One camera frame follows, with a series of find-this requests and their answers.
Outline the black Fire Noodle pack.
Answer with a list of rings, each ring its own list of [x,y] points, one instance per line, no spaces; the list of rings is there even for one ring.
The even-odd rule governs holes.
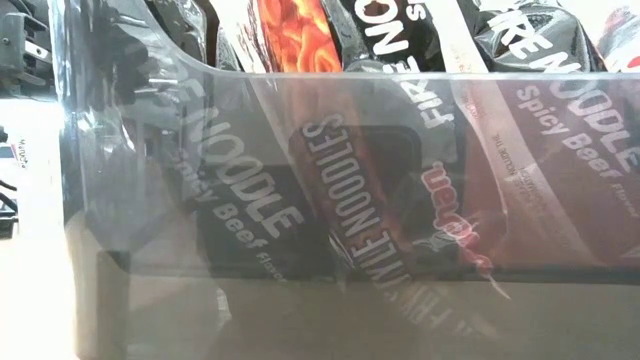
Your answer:
[[[294,197],[293,246],[409,315],[501,310],[508,232],[485,83],[452,73],[456,0],[211,0]]]
[[[193,215],[213,275],[331,281],[326,225],[248,81],[200,60],[191,0],[87,0],[112,99]]]
[[[438,0],[469,129],[464,261],[640,285],[640,104],[558,0]]]

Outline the grey translucent plastic container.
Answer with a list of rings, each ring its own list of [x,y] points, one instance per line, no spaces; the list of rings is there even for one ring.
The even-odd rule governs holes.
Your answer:
[[[213,275],[194,216],[124,127],[93,8],[49,1],[80,360],[640,360],[640,285],[500,276],[512,299],[501,310],[409,315],[336,271],[331,281]],[[178,45],[195,41],[202,63],[247,78],[211,0],[191,1],[201,20]],[[622,0],[558,1],[600,54]]]

